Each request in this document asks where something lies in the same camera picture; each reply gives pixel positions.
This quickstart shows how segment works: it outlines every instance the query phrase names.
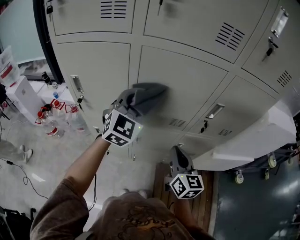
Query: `brown t-shirt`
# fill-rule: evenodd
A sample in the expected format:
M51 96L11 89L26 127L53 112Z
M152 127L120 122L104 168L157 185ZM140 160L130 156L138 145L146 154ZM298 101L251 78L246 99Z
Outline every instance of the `brown t-shirt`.
M34 219L30 239L193 239L162 201L144 199L138 193L106 201L89 230L92 234L83 237L88 217L85 199L76 193L69 180L64 179Z

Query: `vent slot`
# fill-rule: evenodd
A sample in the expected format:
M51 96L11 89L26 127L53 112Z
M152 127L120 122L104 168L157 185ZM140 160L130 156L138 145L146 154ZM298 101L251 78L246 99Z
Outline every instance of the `vent slot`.
M101 18L126 18L127 1L102 1Z
M277 82L280 83L282 87L285 87L291 80L291 75L289 75L287 71L284 71L283 74L277 79Z
M181 128L185 123L186 122L184 120L172 118L172 120L169 122L169 125Z
M113 18L126 18L127 1L115 1Z
M230 130L223 129L221 132L218 133L218 135L227 136L227 135L229 135L231 132L232 132L232 131L230 131Z
M244 33L224 22L215 41L236 51L244 36Z

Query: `shoe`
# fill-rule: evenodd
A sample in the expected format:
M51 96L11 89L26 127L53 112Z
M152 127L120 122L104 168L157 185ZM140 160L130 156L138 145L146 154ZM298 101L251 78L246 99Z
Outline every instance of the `shoe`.
M141 195L143 198L146 198L146 199L148 198L147 192L145 190L139 190L138 194Z
M25 152L25 146L24 146L24 145L21 145L21 146L19 147L19 149L20 149L22 152Z
M24 154L24 162L28 163L29 159L32 157L33 150L29 149L28 151L25 152Z
M122 196L125 193L129 193L129 190L127 188L122 189L119 193L119 196Z

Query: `wooden pallet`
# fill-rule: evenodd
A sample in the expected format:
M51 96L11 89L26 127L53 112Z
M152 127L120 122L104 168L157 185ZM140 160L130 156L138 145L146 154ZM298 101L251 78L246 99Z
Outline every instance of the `wooden pallet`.
M170 166L168 164L158 163L155 170L155 180L153 188L153 197L159 198L166 207L169 207L174 202L174 194L164 191L164 178L170 173ZM208 231L210 224L210 211L213 194L213 172L201 171L204 191L196 198L189 199L190 208L198 225L204 230ZM171 205L170 211L174 213L174 204Z

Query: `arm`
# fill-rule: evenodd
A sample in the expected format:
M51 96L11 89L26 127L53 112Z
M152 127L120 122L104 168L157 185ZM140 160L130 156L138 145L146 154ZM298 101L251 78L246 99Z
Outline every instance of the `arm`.
M83 232L89 210L83 198L110 146L98 138L67 170L35 217L30 239L74 239Z
M194 219L188 199L176 199L175 216L184 225L194 239L214 240L202 229Z
M67 170L64 178L73 183L78 194L83 196L89 188L109 146L109 142L97 138Z

